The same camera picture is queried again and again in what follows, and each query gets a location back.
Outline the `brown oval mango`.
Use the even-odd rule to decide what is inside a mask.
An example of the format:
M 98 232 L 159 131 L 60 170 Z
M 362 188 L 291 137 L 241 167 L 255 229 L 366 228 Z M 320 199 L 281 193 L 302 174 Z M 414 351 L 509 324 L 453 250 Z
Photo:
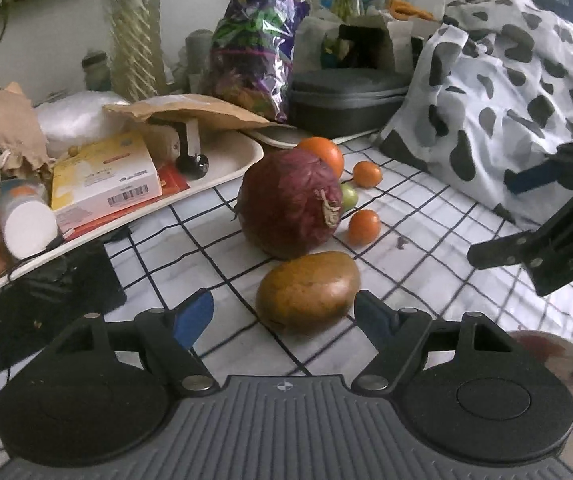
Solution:
M 258 286 L 255 309 L 271 330 L 314 334 L 344 318 L 360 288 L 355 260 L 344 252 L 317 252 L 272 269 Z

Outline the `small orange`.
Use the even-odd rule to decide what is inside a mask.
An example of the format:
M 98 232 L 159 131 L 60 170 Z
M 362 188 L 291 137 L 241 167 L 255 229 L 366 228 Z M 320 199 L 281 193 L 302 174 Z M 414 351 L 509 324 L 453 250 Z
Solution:
M 359 188 L 376 188 L 382 180 L 382 170 L 374 162 L 363 160 L 352 169 L 352 181 Z
M 349 221 L 348 240 L 353 246 L 367 246 L 373 243 L 381 232 L 381 219 L 371 209 L 355 212 Z

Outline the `green jujube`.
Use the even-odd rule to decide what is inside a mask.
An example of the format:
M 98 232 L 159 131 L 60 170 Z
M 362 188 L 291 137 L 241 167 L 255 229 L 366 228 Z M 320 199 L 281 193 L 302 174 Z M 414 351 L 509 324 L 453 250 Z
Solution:
M 341 194 L 343 194 L 343 211 L 349 211 L 352 208 L 355 208 L 358 204 L 359 194 L 349 182 L 343 182 L 341 184 Z

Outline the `red cabbage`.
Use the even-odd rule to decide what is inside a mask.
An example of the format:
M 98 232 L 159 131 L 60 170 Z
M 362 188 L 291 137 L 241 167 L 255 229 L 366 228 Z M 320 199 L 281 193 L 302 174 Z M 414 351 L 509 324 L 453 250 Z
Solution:
M 343 193 L 333 169 L 301 148 L 255 162 L 236 200 L 236 218 L 247 240 L 280 260 L 307 255 L 327 242 L 342 211 Z

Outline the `large orange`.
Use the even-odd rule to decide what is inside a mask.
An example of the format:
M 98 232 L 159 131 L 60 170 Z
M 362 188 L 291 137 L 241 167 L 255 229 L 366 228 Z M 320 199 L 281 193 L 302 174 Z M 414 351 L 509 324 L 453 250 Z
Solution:
M 333 170 L 337 179 L 343 174 L 345 168 L 344 154 L 332 140 L 322 136 L 311 136 L 300 141 L 296 148 L 317 155 Z

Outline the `black white checkered tablecloth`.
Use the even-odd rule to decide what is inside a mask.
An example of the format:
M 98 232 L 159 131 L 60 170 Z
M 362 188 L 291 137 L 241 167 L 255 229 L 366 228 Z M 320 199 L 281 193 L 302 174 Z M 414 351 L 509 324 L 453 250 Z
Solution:
M 507 181 L 571 193 L 534 231 L 383 169 L 362 248 L 296 243 L 291 150 L 5 282 L 0 479 L 573 479 L 573 144 Z

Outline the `cow print blanket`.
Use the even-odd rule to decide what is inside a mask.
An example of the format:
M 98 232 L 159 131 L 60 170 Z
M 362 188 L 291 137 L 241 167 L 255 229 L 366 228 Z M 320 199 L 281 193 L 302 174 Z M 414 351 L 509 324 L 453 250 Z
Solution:
M 562 208 L 573 185 L 515 195 L 507 182 L 569 142 L 573 23 L 531 0 L 455 0 L 379 148 L 530 229 Z

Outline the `black flat device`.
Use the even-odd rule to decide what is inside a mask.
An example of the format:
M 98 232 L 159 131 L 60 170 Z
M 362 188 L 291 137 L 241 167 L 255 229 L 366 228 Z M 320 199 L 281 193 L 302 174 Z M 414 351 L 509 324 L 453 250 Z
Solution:
M 50 344 L 82 315 L 108 314 L 126 299 L 99 242 L 22 276 L 0 292 L 0 373 Z

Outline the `yellow white medicine box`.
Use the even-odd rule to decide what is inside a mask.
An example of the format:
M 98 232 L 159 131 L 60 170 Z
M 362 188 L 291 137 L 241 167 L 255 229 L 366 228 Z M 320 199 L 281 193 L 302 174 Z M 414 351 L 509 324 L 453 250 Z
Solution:
M 51 209 L 63 232 L 160 195 L 156 167 L 137 132 L 86 145 L 53 166 Z

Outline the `white cylinder container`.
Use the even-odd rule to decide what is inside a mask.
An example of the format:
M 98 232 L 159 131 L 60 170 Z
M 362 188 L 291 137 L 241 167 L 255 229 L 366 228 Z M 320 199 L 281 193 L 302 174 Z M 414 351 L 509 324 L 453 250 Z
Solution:
M 54 212 L 30 186 L 14 188 L 1 197 L 0 230 L 17 260 L 43 252 L 59 235 Z

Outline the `white tray right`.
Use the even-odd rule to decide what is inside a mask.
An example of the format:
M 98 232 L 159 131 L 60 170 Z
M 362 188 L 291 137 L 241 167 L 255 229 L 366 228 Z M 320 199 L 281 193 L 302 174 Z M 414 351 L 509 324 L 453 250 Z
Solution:
M 337 138 L 331 140 L 338 145 L 345 144 L 353 140 L 364 138 L 365 136 L 372 136 L 372 134 L 378 132 L 379 131 L 377 130 L 370 130 L 366 132 L 349 134 L 349 136 L 337 136 Z M 261 144 L 271 146 L 271 148 L 278 148 L 279 150 L 289 150 L 290 148 L 296 148 L 296 146 L 300 144 L 301 141 L 312 138 L 313 136 L 318 136 L 318 134 L 311 134 L 298 128 L 283 125 L 273 125 L 267 128 L 242 130 L 242 133 L 246 134 Z

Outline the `brown paper envelope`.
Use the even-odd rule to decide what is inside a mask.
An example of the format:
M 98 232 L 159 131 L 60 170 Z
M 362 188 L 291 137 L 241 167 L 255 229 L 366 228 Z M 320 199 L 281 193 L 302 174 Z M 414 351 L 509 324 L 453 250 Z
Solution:
M 151 118 L 165 122 L 196 119 L 201 126 L 214 131 L 262 129 L 272 122 L 243 107 L 201 94 L 169 94 L 154 96 L 131 104 L 108 104 L 103 110 L 128 117 L 135 122 Z

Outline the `black zipper case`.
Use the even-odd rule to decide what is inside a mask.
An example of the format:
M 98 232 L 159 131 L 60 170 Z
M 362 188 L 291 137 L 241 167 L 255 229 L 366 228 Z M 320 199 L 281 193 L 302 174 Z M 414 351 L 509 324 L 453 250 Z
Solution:
M 383 128 L 401 107 L 411 78 L 372 68 L 330 68 L 293 76 L 288 122 L 328 139 Z

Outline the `purple snack bag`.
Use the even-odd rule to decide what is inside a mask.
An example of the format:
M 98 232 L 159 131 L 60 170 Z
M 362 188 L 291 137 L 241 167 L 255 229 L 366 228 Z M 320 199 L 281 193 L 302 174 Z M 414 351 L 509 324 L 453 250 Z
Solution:
M 306 0 L 230 0 L 210 44 L 209 93 L 285 122 L 296 32 L 309 10 Z

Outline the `glass vase centre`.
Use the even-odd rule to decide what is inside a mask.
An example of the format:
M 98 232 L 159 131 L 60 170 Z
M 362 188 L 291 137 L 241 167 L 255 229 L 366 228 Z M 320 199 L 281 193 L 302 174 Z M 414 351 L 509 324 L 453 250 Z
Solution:
M 108 32 L 113 91 L 130 102 L 166 91 L 160 0 L 101 0 Z

